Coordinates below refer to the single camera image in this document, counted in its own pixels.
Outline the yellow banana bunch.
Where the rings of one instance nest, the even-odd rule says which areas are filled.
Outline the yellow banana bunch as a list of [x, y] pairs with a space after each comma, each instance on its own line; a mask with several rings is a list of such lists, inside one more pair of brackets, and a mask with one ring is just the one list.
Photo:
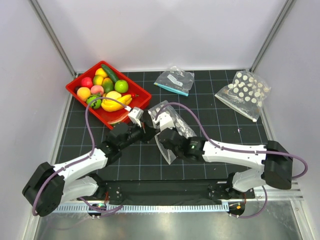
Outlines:
[[106, 112], [116, 112], [128, 106], [132, 100], [130, 94], [116, 98], [108, 96], [108, 99], [102, 100], [101, 107]]

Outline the small striped watermelon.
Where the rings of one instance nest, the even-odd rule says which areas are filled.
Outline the small striped watermelon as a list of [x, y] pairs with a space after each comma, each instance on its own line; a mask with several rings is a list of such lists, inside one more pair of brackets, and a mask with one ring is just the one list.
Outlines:
[[94, 110], [99, 109], [102, 104], [102, 100], [100, 99], [100, 97], [101, 96], [98, 94], [92, 94], [87, 98], [86, 104]]

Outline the yellow orange round fruit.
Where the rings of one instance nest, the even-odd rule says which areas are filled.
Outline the yellow orange round fruit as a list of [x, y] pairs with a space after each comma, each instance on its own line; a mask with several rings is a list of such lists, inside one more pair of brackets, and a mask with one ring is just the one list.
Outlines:
[[106, 101], [110, 99], [118, 100], [122, 97], [122, 94], [117, 91], [110, 91], [108, 93], [105, 93], [103, 96], [107, 98], [105, 99]]

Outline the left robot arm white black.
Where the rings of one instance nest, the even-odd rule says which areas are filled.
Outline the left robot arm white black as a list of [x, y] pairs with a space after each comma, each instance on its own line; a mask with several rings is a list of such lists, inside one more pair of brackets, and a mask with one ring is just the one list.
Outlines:
[[145, 122], [134, 126], [117, 123], [105, 141], [88, 153], [56, 165], [43, 162], [22, 190], [22, 195], [32, 205], [33, 216], [45, 217], [60, 204], [81, 197], [104, 198], [107, 185], [95, 171], [118, 160], [123, 149], [137, 141], [146, 143], [159, 132]]

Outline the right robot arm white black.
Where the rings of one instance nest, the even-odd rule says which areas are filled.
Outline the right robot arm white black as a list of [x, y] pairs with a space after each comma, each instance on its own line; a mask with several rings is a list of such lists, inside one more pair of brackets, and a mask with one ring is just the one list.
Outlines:
[[268, 152], [269, 147], [279, 146], [276, 141], [269, 141], [267, 145], [231, 144], [197, 136], [185, 137], [174, 128], [161, 131], [156, 138], [169, 160], [178, 158], [192, 163], [228, 163], [247, 167], [246, 171], [230, 173], [225, 184], [213, 189], [222, 199], [237, 198], [265, 185], [278, 190], [292, 187], [292, 158], [284, 152]]

